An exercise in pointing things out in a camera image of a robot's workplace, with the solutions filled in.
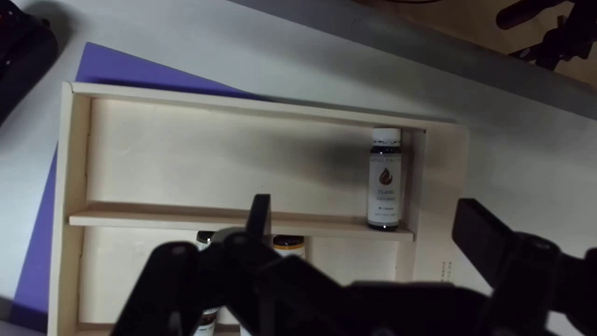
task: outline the wooden shelf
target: wooden shelf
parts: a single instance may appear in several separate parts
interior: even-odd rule
[[[70,217],[72,226],[103,228],[144,228],[144,230],[223,230],[245,226],[245,215],[232,211],[206,211],[206,215],[172,215],[146,211],[81,211]],[[344,239],[387,239],[415,241],[409,230],[376,232],[365,224],[365,219],[340,217],[305,217],[275,215],[273,234],[310,235],[310,237],[344,237]]]

